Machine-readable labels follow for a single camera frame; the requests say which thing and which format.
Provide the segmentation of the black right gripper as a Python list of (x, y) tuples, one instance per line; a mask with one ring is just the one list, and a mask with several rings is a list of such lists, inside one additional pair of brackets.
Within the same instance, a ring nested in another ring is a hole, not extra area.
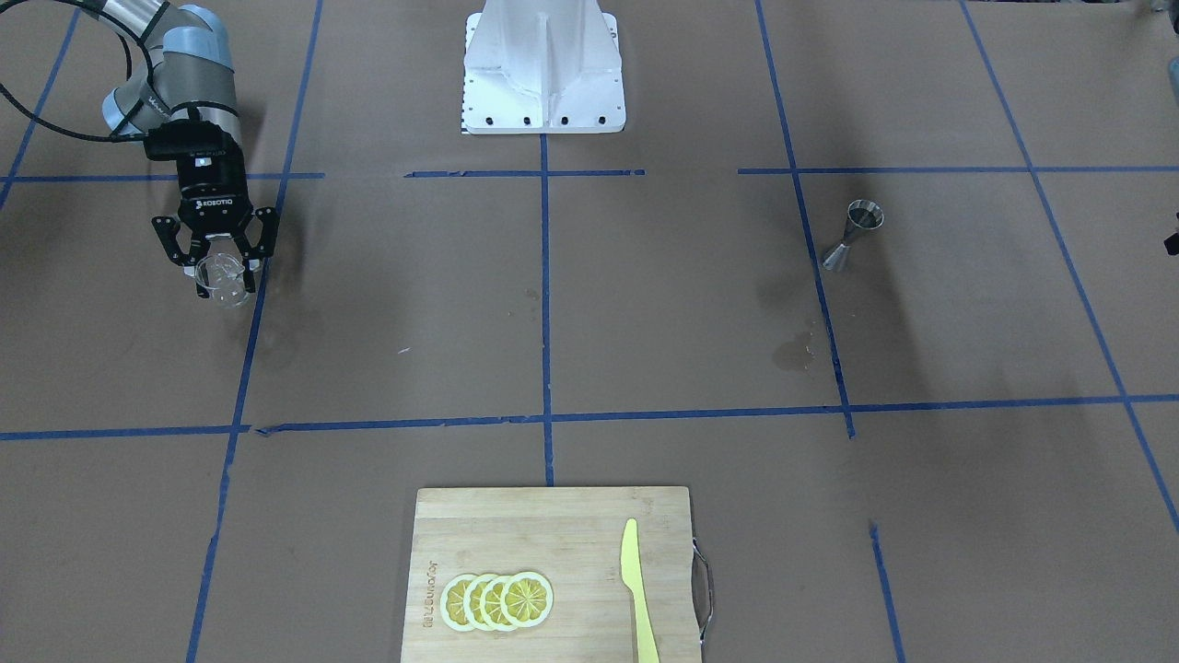
[[(174, 215), (154, 215), (151, 227), (160, 239), (166, 256), (195, 280), (195, 294), (209, 298), (209, 289), (197, 276), (198, 264), (209, 255), (211, 236), (228, 236), (241, 256), (244, 290), (257, 293), (253, 270), (274, 256), (281, 227), (276, 206), (253, 206), (249, 198), (245, 158), (241, 152), (223, 155), (182, 155), (176, 160), (182, 201), (180, 218)], [(261, 236), (251, 243), (248, 230), (253, 221), (261, 223)], [(190, 245), (180, 244), (182, 227), (190, 231)]]

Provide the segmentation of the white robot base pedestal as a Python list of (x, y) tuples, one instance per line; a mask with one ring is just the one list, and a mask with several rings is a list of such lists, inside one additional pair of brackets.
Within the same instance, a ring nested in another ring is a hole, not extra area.
[(597, 1), (487, 1), (466, 18), (465, 134), (615, 134), (618, 21)]

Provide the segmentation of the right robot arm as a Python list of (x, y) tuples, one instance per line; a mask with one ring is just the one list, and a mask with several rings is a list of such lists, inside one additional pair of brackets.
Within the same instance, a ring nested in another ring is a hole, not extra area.
[(111, 138), (140, 142), (150, 160), (176, 168), (177, 214), (151, 223), (166, 256), (195, 280), (198, 297), (215, 297), (218, 285), (252, 295), (281, 219), (250, 198), (225, 25), (193, 4), (85, 1), (83, 9), (143, 51), (101, 109)]

